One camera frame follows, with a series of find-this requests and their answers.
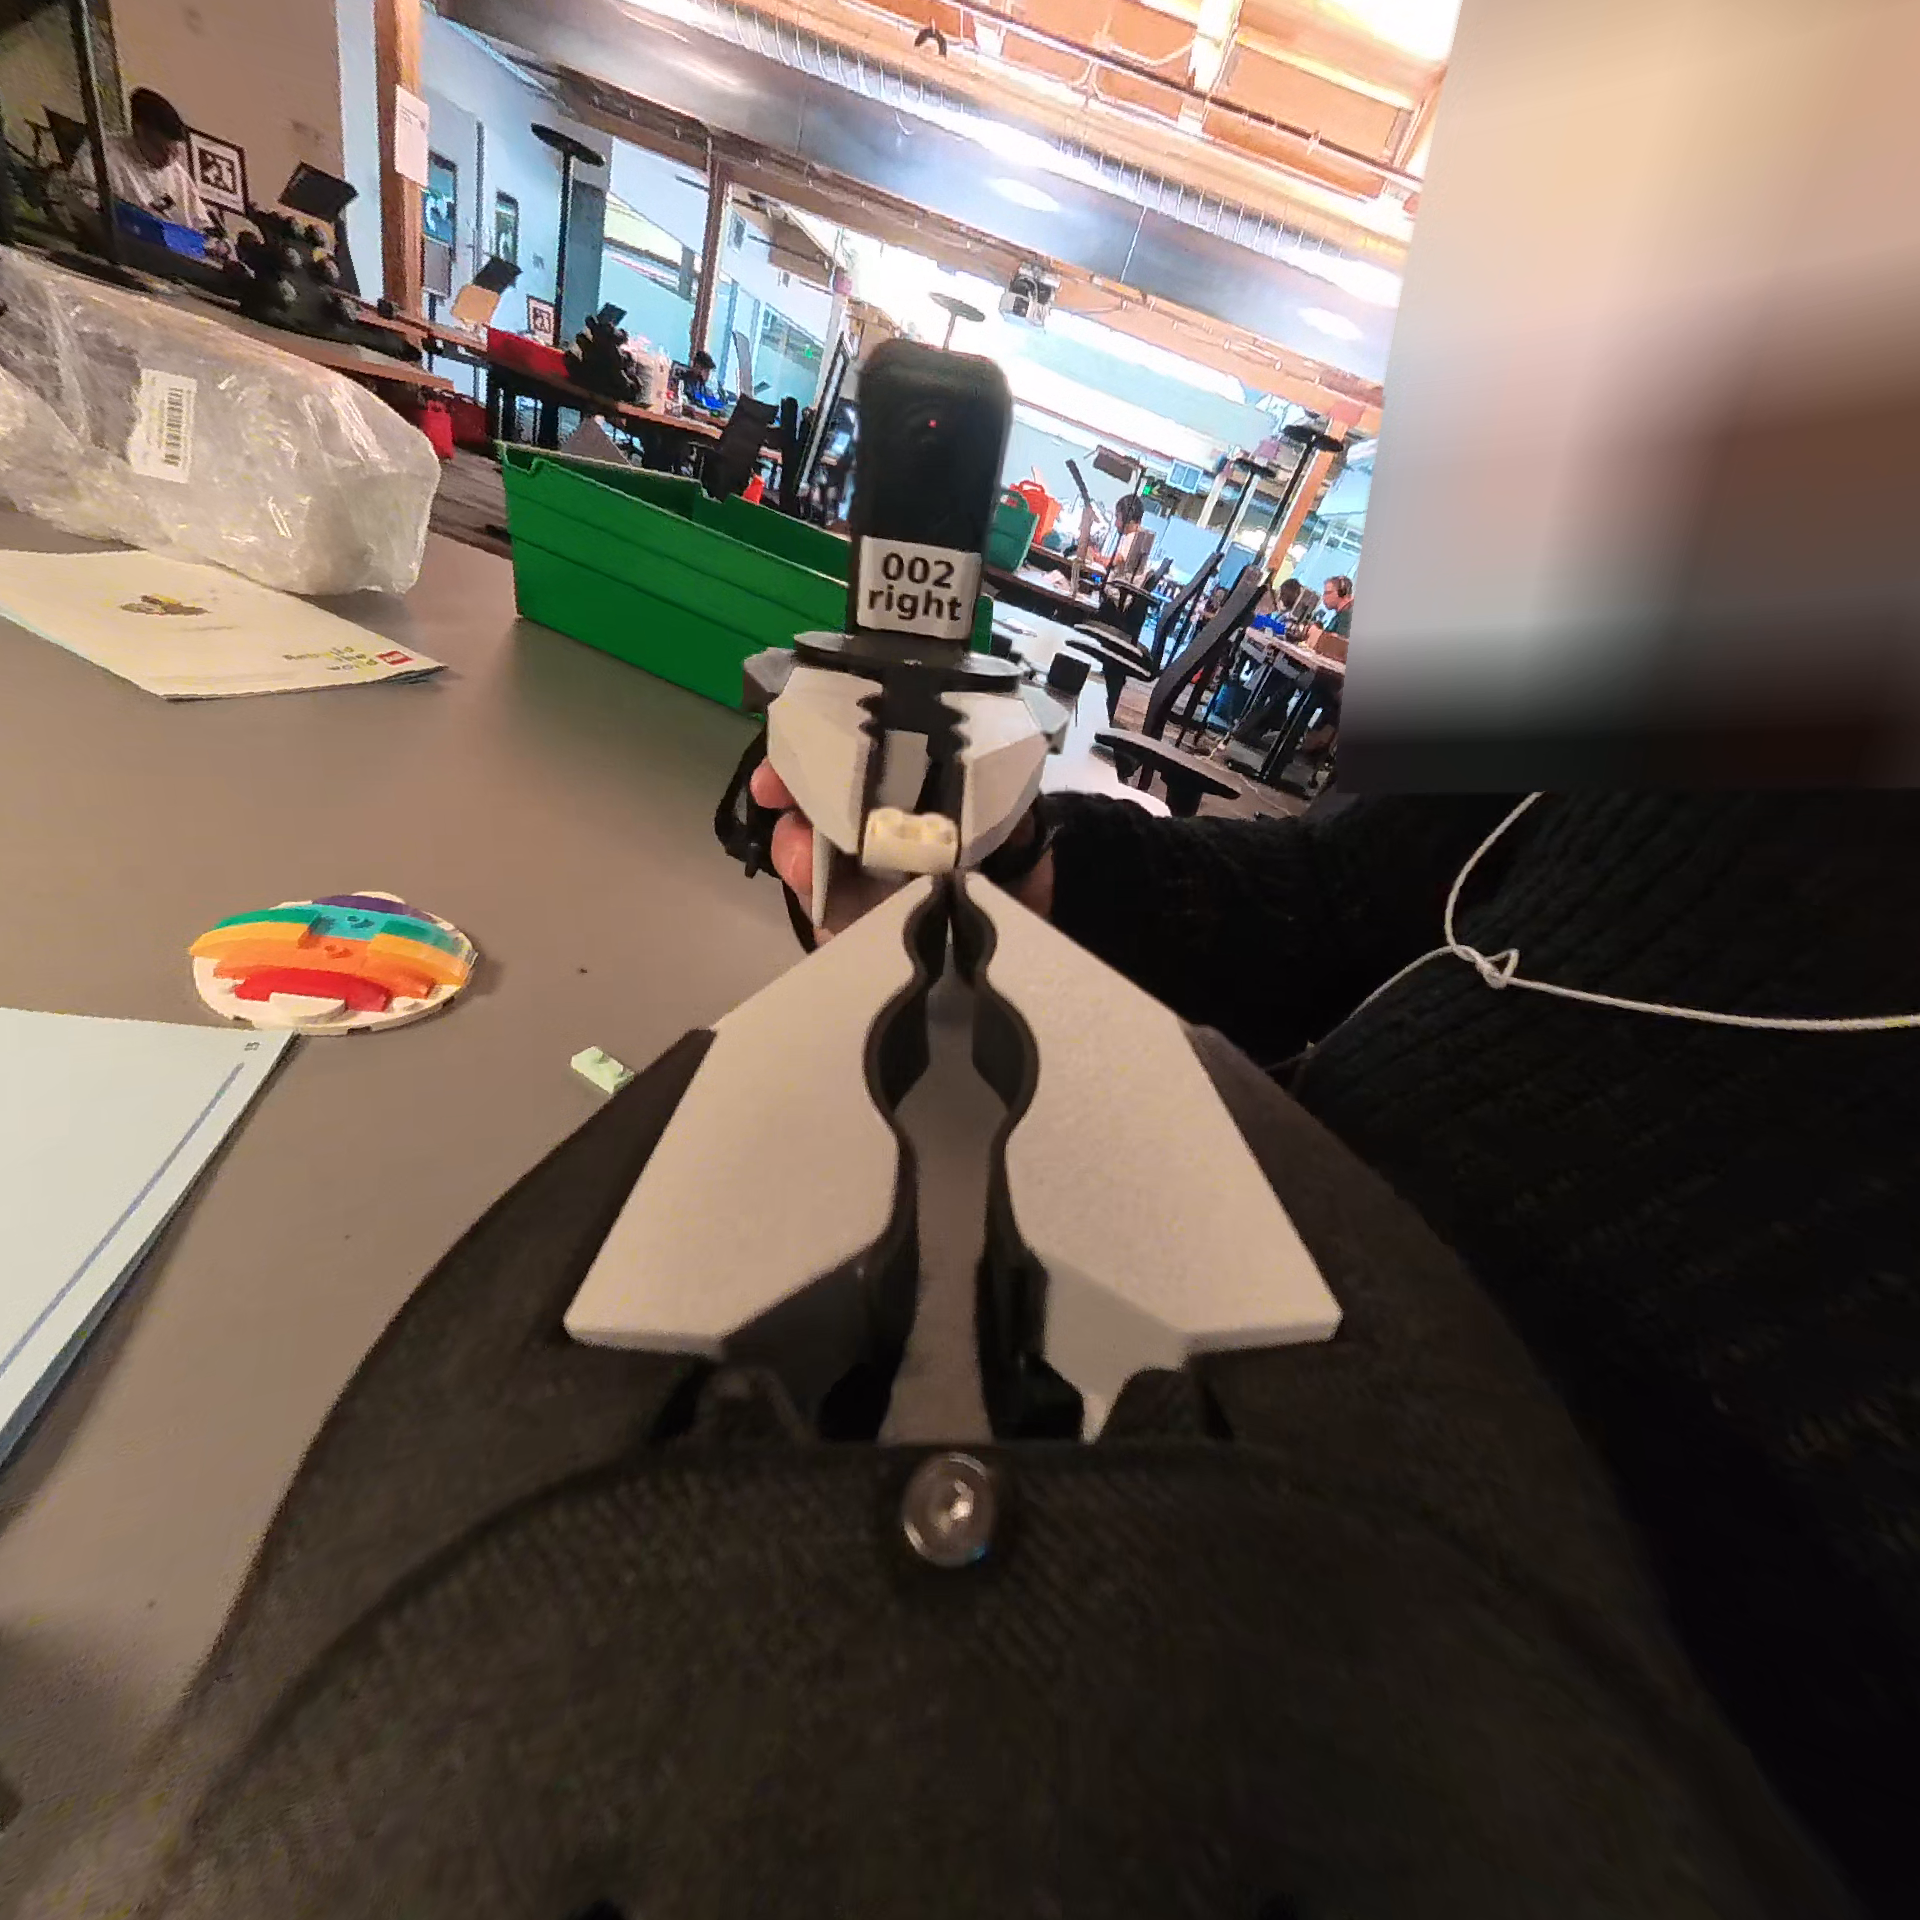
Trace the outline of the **person's black sweater torso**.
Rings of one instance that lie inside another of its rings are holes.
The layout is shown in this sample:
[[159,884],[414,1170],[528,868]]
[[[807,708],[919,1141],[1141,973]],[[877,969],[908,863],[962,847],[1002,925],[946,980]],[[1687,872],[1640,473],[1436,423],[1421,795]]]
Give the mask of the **person's black sweater torso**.
[[1728,1716],[1916,1915],[1916,794],[1410,803],[1471,842],[1298,1098],[1496,1298]]

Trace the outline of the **black office chair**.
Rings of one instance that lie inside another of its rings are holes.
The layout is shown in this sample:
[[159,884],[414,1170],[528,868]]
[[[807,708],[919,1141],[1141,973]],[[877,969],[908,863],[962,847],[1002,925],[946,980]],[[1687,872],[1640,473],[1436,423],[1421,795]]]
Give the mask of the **black office chair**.
[[1255,561],[1241,571],[1217,612],[1161,671],[1145,701],[1142,728],[1106,728],[1094,735],[1094,752],[1112,762],[1122,783],[1137,785],[1142,792],[1152,783],[1166,786],[1170,818],[1193,818],[1201,799],[1237,800],[1241,795],[1241,786],[1222,778],[1212,760],[1182,751],[1173,728],[1180,701],[1189,695],[1199,695],[1197,712],[1205,713],[1208,674],[1237,652],[1266,588],[1268,568]]

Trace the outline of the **round rainbow lego disc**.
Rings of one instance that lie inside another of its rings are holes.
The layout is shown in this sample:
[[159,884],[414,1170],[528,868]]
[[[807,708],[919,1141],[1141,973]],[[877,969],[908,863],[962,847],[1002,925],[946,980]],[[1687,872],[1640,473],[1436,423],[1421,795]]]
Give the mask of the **round rainbow lego disc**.
[[449,922],[358,891],[225,917],[191,941],[188,960],[218,1019],[345,1039],[442,1013],[472,984],[480,953]]

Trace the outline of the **green plastic bin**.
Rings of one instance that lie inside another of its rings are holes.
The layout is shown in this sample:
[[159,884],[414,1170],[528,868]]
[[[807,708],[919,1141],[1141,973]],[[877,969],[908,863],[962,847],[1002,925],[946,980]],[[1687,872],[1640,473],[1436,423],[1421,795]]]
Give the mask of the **green plastic bin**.
[[504,445],[518,616],[735,712],[793,665],[1001,691],[1017,671],[981,648],[978,610],[996,457],[950,426],[926,404],[858,443],[850,537],[689,479]]

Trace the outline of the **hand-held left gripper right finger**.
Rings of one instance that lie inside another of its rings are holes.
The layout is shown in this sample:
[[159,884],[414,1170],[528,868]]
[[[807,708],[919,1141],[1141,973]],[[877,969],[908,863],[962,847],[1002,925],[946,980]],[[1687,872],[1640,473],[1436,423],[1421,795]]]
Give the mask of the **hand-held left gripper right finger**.
[[985,881],[954,884],[954,960],[1001,1104],[975,1272],[999,1440],[1097,1437],[1142,1375],[1337,1332],[1177,1015]]

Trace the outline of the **light blue instruction booklet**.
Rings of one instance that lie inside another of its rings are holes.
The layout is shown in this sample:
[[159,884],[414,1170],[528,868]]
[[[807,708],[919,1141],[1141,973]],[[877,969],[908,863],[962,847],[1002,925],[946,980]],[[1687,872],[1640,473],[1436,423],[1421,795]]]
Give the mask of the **light blue instruction booklet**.
[[12,1456],[293,1039],[2,1013],[2,1456]]

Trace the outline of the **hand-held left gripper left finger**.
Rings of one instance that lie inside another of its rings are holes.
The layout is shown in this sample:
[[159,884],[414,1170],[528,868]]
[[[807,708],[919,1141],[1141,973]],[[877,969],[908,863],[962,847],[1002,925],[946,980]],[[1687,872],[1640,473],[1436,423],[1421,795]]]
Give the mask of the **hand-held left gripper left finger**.
[[895,1360],[919,1298],[919,1168],[949,897],[912,881],[728,1013],[564,1313],[584,1347]]

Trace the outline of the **person's right forearm black sleeve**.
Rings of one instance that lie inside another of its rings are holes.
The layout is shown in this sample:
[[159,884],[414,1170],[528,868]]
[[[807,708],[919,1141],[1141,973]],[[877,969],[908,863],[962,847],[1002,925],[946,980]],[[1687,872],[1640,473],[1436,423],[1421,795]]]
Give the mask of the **person's right forearm black sleeve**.
[[1156,818],[1057,795],[1047,920],[1256,1065],[1280,1065],[1428,949],[1471,827],[1400,800],[1327,818]]

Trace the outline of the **person's right hand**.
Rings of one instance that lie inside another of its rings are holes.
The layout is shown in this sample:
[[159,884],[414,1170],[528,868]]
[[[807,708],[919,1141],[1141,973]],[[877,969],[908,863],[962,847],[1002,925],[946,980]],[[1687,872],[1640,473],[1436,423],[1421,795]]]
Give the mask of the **person's right hand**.
[[788,922],[805,953],[818,952],[904,884],[898,875],[863,872],[815,835],[768,760],[751,768],[749,799],[756,810],[775,813],[770,867],[783,887]]

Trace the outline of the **clear plastic bag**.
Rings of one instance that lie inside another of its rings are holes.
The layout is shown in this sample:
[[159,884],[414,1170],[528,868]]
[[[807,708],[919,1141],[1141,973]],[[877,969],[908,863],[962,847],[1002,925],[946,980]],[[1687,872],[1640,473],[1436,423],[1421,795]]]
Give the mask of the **clear plastic bag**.
[[2,259],[2,499],[96,543],[308,597],[415,585],[441,461],[345,375]]

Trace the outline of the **white instruction booklet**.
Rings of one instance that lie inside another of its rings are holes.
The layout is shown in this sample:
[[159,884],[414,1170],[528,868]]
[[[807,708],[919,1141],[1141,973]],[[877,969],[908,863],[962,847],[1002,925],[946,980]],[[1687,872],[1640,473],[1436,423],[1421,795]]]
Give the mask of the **white instruction booklet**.
[[172,705],[410,684],[442,671],[302,597],[145,552],[7,552],[2,616]]

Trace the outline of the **black floor lamp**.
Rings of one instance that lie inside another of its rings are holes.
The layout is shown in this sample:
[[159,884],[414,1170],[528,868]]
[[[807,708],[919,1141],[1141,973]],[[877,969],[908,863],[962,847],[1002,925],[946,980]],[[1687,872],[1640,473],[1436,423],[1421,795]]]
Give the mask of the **black floor lamp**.
[[554,351],[573,348],[573,337],[601,304],[601,274],[608,217],[608,155],[594,144],[542,121],[533,135],[560,157],[560,231],[554,252]]

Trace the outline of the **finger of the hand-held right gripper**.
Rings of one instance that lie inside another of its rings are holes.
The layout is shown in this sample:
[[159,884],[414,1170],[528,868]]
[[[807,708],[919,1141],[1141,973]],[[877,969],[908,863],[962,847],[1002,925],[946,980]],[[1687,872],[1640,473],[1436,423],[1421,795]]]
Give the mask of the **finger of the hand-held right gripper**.
[[919,786],[919,874],[978,868],[1039,794],[1047,735],[1031,705],[934,705]]
[[916,810],[921,739],[877,720],[880,684],[825,665],[793,665],[768,708],[765,760],[810,826],[810,881],[794,884],[825,928],[831,884],[858,868],[866,816]]

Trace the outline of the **wooden post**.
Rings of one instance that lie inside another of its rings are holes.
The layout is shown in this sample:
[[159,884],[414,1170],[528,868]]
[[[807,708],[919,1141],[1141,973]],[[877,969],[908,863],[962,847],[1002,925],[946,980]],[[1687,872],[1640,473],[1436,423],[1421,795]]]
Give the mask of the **wooden post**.
[[406,321],[421,319],[425,269],[429,107],[421,55],[423,5],[373,3],[381,288]]

